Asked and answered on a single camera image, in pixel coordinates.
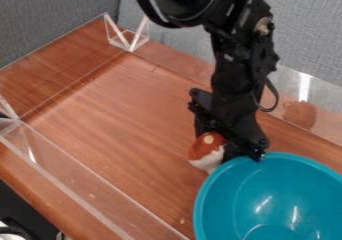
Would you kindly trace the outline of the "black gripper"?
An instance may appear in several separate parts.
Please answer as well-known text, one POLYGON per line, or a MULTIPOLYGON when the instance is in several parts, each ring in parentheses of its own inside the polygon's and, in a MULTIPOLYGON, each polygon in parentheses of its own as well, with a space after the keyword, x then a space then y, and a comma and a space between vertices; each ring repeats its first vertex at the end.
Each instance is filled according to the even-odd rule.
POLYGON ((269 111, 269 108, 260 106, 267 86, 268 78, 252 81, 214 74, 210 77, 210 92, 198 88, 189 90, 188 109, 193 113, 194 136, 214 131, 224 137, 224 162, 241 156, 259 161, 269 146, 256 120, 257 110, 269 111))

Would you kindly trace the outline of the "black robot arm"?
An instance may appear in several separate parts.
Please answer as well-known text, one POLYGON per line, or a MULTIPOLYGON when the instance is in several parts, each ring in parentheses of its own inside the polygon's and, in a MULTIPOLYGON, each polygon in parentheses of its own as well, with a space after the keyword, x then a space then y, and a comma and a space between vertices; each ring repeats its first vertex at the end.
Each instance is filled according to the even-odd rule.
POLYGON ((210 131, 226 140, 222 159, 247 156, 257 161, 269 146, 256 112, 268 75, 276 70, 271 7, 264 0, 136 0, 149 20, 165 28, 201 26, 214 57, 210 89, 189 90, 188 108, 194 133, 210 131))

